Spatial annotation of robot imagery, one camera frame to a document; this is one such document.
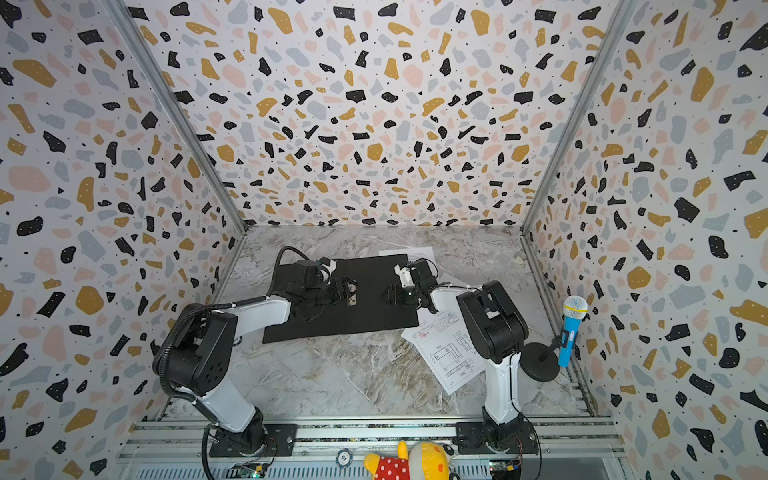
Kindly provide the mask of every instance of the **terrazzo patterned wall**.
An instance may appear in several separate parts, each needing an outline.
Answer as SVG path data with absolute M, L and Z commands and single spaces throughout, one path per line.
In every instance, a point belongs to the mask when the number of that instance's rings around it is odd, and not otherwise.
M 114 478 L 237 238 L 101 4 L 0 15 L 0 477 Z
M 768 4 L 639 2 L 530 238 L 638 478 L 768 478 Z
M 248 224 L 511 225 L 612 0 L 131 0 Z

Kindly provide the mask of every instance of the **blue microphone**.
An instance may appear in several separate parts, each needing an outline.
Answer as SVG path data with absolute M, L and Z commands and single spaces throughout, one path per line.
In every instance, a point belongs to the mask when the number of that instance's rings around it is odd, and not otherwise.
M 569 296 L 565 299 L 565 303 L 563 303 L 565 325 L 563 326 L 563 333 L 560 338 L 560 356 L 558 358 L 558 365 L 563 368 L 567 367 L 568 362 L 571 360 L 576 332 L 578 332 L 578 327 L 581 325 L 581 319 L 587 315 L 588 308 L 587 300 L 576 295 Z

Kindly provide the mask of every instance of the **paper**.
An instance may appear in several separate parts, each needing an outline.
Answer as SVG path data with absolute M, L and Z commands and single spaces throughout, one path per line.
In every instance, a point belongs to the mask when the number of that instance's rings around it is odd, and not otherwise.
M 419 258 L 435 261 L 431 247 L 379 251 L 380 256 L 399 253 L 407 254 L 409 261 Z M 441 274 L 438 281 L 455 286 L 465 285 L 447 273 Z M 446 393 L 451 395 L 485 370 L 485 361 L 472 346 L 462 319 L 454 313 L 434 314 L 424 308 L 419 309 L 418 315 L 419 326 L 404 329 L 401 336 L 416 347 Z

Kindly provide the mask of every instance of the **yellow plush toy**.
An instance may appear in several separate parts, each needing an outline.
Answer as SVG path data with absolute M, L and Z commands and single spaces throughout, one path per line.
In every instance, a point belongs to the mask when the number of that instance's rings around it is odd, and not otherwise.
M 460 480 L 448 470 L 448 463 L 455 455 L 450 445 L 421 442 L 413 446 L 408 455 L 405 442 L 397 445 L 397 457 L 366 455 L 364 465 L 373 480 Z

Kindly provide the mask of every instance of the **black round base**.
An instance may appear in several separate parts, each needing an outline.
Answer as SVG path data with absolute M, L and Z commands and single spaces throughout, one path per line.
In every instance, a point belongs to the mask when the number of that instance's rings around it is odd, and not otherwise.
M 544 343 L 526 343 L 520 355 L 523 372 L 537 382 L 551 382 L 560 373 L 558 356 L 554 352 L 547 354 L 544 361 L 539 360 L 548 348 Z

